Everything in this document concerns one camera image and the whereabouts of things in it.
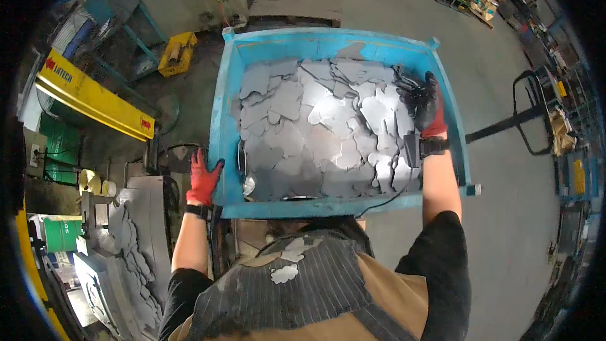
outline yellow beam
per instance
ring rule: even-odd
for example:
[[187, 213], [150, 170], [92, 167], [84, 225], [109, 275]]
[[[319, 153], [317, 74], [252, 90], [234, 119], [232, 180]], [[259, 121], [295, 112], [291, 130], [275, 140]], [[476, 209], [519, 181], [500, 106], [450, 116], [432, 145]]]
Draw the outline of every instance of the yellow beam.
[[81, 72], [51, 49], [36, 87], [61, 103], [139, 141], [153, 138], [154, 119]]

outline wrist strap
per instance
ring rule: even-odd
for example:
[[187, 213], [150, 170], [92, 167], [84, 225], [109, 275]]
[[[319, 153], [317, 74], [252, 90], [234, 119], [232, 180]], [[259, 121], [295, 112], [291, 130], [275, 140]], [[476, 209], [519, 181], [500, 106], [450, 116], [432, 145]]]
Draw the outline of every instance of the wrist strap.
[[188, 204], [186, 206], [186, 213], [192, 213], [196, 215], [201, 220], [206, 220], [208, 217], [208, 211], [210, 211], [210, 207], [207, 205], [191, 205]]

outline yellow crate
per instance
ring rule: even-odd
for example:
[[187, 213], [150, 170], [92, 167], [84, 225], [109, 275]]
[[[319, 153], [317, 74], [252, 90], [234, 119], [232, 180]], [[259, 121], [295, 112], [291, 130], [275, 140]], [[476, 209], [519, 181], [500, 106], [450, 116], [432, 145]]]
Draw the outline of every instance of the yellow crate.
[[[166, 46], [164, 50], [164, 54], [162, 55], [162, 59], [160, 60], [160, 64], [157, 67], [157, 70], [163, 77], [168, 78], [171, 75], [181, 74], [189, 69], [189, 65], [192, 62], [193, 55], [193, 46], [198, 42], [196, 35], [193, 32], [185, 32], [182, 34], [178, 34], [173, 36], [169, 40], [169, 44]], [[173, 48], [175, 43], [180, 43], [185, 48], [183, 50], [183, 54], [181, 55], [181, 59], [178, 64], [171, 65], [169, 63], [169, 53]]]

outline cardboard tube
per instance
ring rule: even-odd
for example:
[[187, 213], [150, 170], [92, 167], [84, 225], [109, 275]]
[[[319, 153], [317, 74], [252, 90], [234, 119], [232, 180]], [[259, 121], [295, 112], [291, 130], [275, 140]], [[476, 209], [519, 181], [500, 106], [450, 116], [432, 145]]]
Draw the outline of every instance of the cardboard tube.
[[173, 48], [169, 53], [169, 61], [177, 62], [179, 60], [179, 52], [181, 51], [181, 43], [177, 42], [173, 45]]

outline bin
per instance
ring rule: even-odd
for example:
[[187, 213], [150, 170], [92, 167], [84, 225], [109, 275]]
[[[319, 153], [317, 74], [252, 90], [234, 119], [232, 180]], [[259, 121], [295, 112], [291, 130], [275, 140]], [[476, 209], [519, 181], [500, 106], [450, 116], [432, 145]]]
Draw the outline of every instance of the bin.
[[82, 235], [80, 220], [50, 220], [44, 219], [46, 247], [49, 253], [58, 251], [75, 251], [76, 239]]
[[[223, 158], [225, 168], [217, 185], [213, 202], [223, 207], [222, 218], [305, 218], [357, 215], [369, 206], [378, 205], [390, 198], [378, 195], [354, 199], [323, 198], [302, 201], [247, 202], [242, 196], [242, 178], [237, 169], [236, 156], [240, 135], [236, 120], [229, 114], [231, 99], [240, 91], [244, 70], [249, 64], [297, 57], [333, 58], [340, 49], [363, 42], [361, 54], [367, 60], [380, 61], [387, 66], [401, 63], [420, 77], [426, 71], [435, 74], [444, 101], [444, 118], [449, 126], [450, 150], [462, 195], [474, 195], [465, 133], [459, 108], [436, 49], [439, 42], [429, 42], [395, 35], [356, 31], [341, 28], [286, 28], [235, 34], [233, 28], [223, 30], [225, 48], [219, 67], [210, 125], [208, 158], [211, 163]], [[403, 193], [389, 204], [371, 209], [367, 213], [419, 206], [421, 192]]]

